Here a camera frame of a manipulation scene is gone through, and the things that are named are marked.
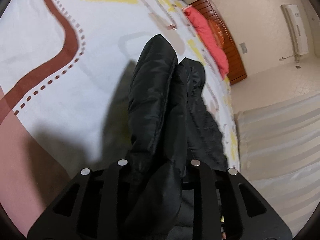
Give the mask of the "black puffer jacket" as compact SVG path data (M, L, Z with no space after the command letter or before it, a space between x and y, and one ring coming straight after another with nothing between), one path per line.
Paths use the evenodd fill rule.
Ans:
M190 239L193 199L182 191L186 165L197 159L227 170L222 134L202 98L205 82L203 65L178 61L162 35L143 48L129 91L128 239Z

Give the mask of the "beige curtain by window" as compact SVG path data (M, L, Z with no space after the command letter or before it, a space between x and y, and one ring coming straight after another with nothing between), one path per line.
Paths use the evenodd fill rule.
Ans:
M319 92L235 117L241 174L296 236L319 204Z

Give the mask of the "brown wooden headboard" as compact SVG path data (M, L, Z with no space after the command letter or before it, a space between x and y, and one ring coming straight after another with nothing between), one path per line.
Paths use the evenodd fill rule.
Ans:
M239 83L247 77L244 64L242 62L240 53L236 47L229 29L223 20L220 12L218 11L212 0L198 0L191 3L191 5L197 9L206 20L215 21L223 31L225 37L224 53L227 56L229 63L229 73L227 74L231 85Z

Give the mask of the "white patterned bed sheet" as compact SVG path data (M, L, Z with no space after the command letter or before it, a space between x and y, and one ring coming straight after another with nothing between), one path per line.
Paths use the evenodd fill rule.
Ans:
M229 80L179 0L11 0L1 16L1 206L26 236L82 168L130 148L127 95L150 38L206 69L203 98L239 167Z

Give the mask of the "red pillow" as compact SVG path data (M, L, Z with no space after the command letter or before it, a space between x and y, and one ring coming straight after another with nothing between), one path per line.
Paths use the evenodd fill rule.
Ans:
M191 5L183 8L183 12L193 25L193 28L196 30L210 55L215 60L220 75L224 79L229 72L228 59L223 49L218 45L208 21Z

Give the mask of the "orange patterned cushion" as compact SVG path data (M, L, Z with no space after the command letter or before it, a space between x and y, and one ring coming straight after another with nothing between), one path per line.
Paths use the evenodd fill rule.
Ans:
M213 33L213 36L217 42L217 45L224 50L224 45L225 45L225 37L223 34L222 29L220 26L213 20L208 20L208 24L211 28L211 31Z

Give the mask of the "grey wall switch panel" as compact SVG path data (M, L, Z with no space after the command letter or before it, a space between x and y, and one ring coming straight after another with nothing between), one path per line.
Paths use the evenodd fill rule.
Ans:
M240 46L243 54L248 53L248 49L247 49L245 42L240 43L239 46Z

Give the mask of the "white wall air conditioner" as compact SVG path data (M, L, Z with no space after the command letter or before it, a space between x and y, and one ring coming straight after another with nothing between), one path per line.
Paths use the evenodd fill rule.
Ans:
M293 44L294 54L303 56L309 53L308 38L304 23L296 4L281 5Z

